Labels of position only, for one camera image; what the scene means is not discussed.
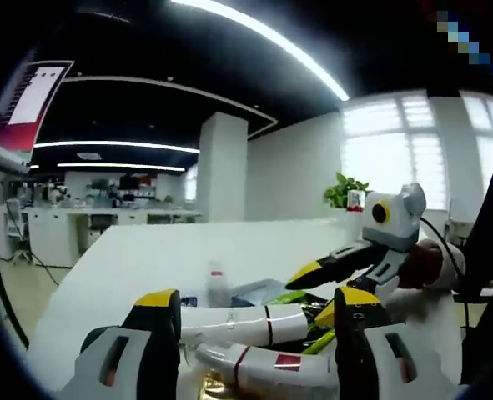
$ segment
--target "floor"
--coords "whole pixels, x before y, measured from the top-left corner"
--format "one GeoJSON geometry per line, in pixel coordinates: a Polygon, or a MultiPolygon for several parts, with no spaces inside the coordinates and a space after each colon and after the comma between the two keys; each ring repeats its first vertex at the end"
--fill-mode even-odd
{"type": "MultiPolygon", "coordinates": [[[[31,339],[57,285],[44,267],[29,265],[24,260],[15,263],[0,260],[0,270],[13,310],[26,336],[31,339]]],[[[69,268],[51,267],[48,270],[58,283],[70,272],[69,268]]]]}

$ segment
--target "window blinds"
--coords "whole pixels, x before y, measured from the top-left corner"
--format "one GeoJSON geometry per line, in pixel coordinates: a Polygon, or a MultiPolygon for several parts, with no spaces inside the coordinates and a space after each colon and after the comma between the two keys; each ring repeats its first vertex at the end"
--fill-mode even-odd
{"type": "Polygon", "coordinates": [[[418,182],[428,208],[446,208],[445,160],[426,96],[369,102],[342,117],[343,173],[378,192],[397,193],[403,184],[418,182]]]}
{"type": "Polygon", "coordinates": [[[484,192],[493,174],[493,99],[462,93],[470,124],[476,130],[484,192]]]}

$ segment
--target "black ceiling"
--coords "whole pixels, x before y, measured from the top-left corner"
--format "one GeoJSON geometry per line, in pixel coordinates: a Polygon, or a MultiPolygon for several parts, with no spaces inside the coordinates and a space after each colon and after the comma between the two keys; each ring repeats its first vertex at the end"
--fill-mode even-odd
{"type": "MultiPolygon", "coordinates": [[[[449,52],[413,2],[236,0],[225,3],[271,26],[308,53],[349,94],[428,88],[493,93],[483,67],[449,52]]],[[[98,2],[49,38],[37,59],[69,59],[68,78],[136,77],[197,88],[241,103],[278,123],[264,133],[337,110],[338,98],[309,70],[272,42],[218,15],[157,2],[98,2]]],[[[249,121],[250,133],[270,120],[212,98],[140,82],[66,82],[54,98],[39,142],[129,140],[197,147],[201,124],[214,112],[249,121]]],[[[39,148],[41,169],[81,162],[98,151],[104,162],[189,167],[196,156],[162,150],[39,148]]]]}

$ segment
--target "white table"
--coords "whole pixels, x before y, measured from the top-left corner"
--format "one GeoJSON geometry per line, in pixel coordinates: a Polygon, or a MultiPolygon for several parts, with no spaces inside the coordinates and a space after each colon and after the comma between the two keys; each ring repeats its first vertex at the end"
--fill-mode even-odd
{"type": "MultiPolygon", "coordinates": [[[[211,260],[233,286],[286,281],[344,243],[346,230],[334,220],[111,227],[52,295],[31,338],[29,367],[46,388],[62,388],[88,332],[121,324],[145,293],[203,288],[211,260]]],[[[325,284],[311,292],[330,298],[334,290],[325,284]]]]}
{"type": "MultiPolygon", "coordinates": [[[[48,266],[73,267],[79,259],[79,243],[87,242],[88,221],[80,217],[115,215],[119,225],[148,223],[148,216],[199,217],[201,212],[163,208],[27,207],[29,240],[33,253],[48,266]]],[[[0,257],[10,258],[8,210],[0,206],[0,257]]]]}

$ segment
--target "office chair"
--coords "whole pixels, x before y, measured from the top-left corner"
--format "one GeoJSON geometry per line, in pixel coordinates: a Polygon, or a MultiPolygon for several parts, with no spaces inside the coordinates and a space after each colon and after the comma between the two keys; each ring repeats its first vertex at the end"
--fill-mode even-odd
{"type": "Polygon", "coordinates": [[[11,198],[7,200],[8,210],[8,224],[7,224],[7,236],[17,239],[19,249],[13,253],[11,259],[13,263],[19,258],[22,258],[31,264],[33,262],[33,256],[29,248],[29,231],[28,222],[24,218],[24,215],[20,212],[20,201],[17,198],[11,198]]]}

